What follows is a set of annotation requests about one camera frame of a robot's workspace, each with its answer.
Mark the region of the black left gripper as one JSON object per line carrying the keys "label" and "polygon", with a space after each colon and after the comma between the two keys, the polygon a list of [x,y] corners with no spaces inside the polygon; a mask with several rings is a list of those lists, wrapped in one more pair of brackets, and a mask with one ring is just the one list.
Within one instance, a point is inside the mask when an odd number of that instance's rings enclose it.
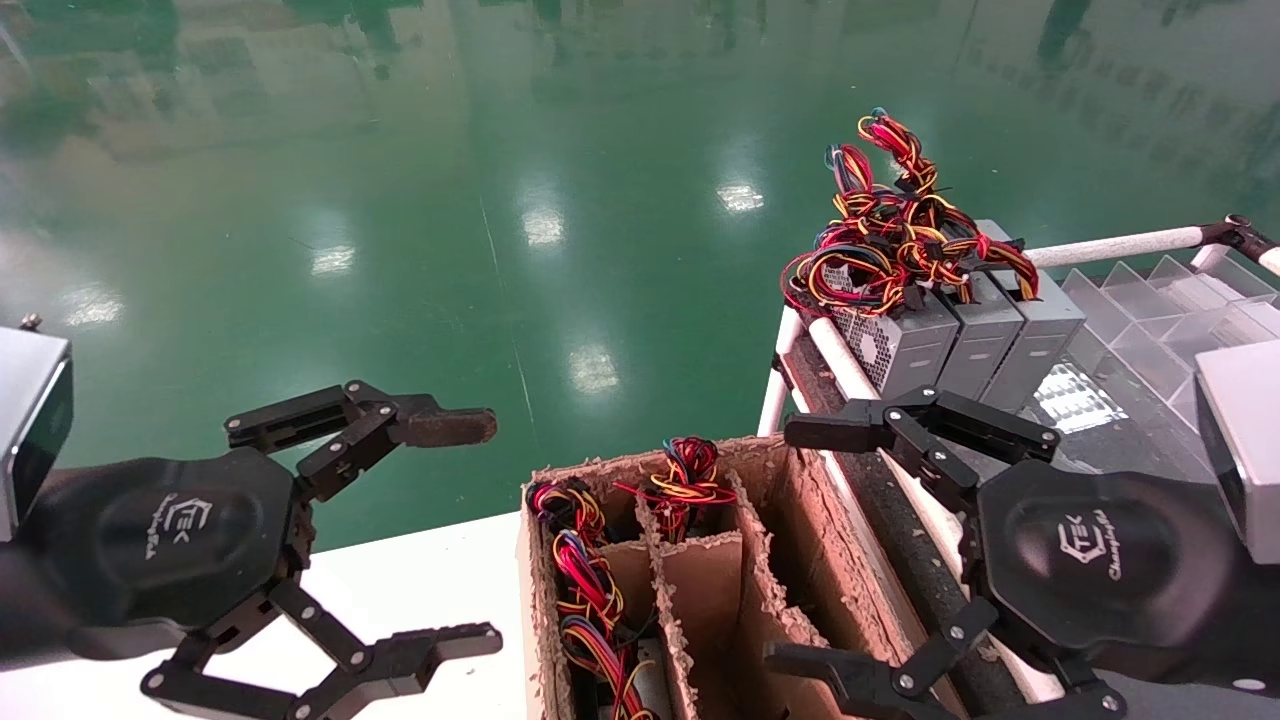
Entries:
{"label": "black left gripper", "polygon": [[[351,380],[239,413],[225,433],[237,450],[219,457],[50,475],[20,528],[22,642],[186,637],[140,691],[201,719],[353,719],[374,702],[424,693],[447,661],[502,650],[490,623],[365,644],[298,583],[283,582],[308,565],[315,529],[303,500],[330,500],[401,446],[483,445],[497,433],[493,410],[444,409],[433,395]],[[321,446],[294,478],[264,455],[315,439]],[[293,694],[206,674],[214,655],[279,615],[334,661],[315,687]]]}

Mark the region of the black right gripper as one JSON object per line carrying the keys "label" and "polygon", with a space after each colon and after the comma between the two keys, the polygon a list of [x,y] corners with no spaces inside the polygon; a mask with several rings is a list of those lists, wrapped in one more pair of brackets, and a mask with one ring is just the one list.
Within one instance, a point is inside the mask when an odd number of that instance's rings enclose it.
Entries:
{"label": "black right gripper", "polygon": [[[771,642],[765,667],[826,683],[850,717],[952,719],[932,688],[992,630],[1064,687],[1060,698],[997,719],[1124,719],[1123,696],[1075,660],[1142,682],[1275,696],[1277,568],[1251,557],[1219,489],[1138,471],[1064,471],[1051,464],[1059,442],[1048,427],[932,386],[787,415],[787,446],[884,451],[948,511],[974,511],[980,556],[966,578],[987,600],[970,601],[902,666]],[[1006,469],[980,484],[948,443]]]}

